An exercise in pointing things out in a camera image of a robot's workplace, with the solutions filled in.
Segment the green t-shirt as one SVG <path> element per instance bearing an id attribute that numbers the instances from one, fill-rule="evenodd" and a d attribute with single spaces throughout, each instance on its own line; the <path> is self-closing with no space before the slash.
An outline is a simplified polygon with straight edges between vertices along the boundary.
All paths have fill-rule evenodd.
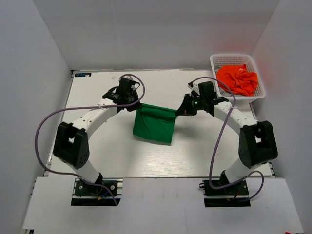
<path id="1" fill-rule="evenodd" d="M 143 104 L 136 111 L 132 133 L 147 141 L 171 144 L 176 121 L 174 109 Z"/>

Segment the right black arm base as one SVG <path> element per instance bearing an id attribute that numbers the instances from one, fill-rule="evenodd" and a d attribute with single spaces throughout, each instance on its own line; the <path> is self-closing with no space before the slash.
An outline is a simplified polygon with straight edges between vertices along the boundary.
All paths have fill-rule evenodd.
<path id="1" fill-rule="evenodd" d="M 205 208 L 250 207 L 249 190 L 245 180 L 223 189 L 213 189 L 209 180 L 199 183 L 203 190 Z"/>

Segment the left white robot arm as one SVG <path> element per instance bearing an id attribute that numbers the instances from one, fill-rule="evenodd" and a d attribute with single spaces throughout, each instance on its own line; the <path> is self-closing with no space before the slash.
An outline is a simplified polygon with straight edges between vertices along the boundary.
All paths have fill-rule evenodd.
<path id="1" fill-rule="evenodd" d="M 94 195 L 103 189 L 102 175 L 89 160 L 89 139 L 109 118 L 121 110 L 129 112 L 141 106 L 137 91 L 109 90 L 99 101 L 98 106 L 73 122 L 62 122 L 57 129 L 53 155 L 69 165 L 75 173 L 86 180 L 86 189 Z"/>

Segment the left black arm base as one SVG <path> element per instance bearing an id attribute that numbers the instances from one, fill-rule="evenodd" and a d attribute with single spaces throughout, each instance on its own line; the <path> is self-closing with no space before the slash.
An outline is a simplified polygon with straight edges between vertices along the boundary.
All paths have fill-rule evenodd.
<path id="1" fill-rule="evenodd" d="M 86 184 L 75 179 L 71 206 L 114 207 L 122 197 L 122 178 L 103 178 L 102 185 L 107 189 Z"/>

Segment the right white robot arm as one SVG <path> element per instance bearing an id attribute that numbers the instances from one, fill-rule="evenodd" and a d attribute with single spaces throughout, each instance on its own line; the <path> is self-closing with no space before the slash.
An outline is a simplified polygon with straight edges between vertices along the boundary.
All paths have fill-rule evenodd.
<path id="1" fill-rule="evenodd" d="M 273 126 L 268 121 L 256 121 L 244 115 L 225 97 L 218 97 L 211 81 L 194 84 L 188 83 L 190 93 L 185 94 L 175 116 L 195 116 L 198 111 L 205 111 L 223 121 L 239 136 L 238 159 L 219 179 L 219 185 L 225 194 L 232 194 L 238 183 L 248 177 L 256 168 L 277 158 L 278 151 Z"/>

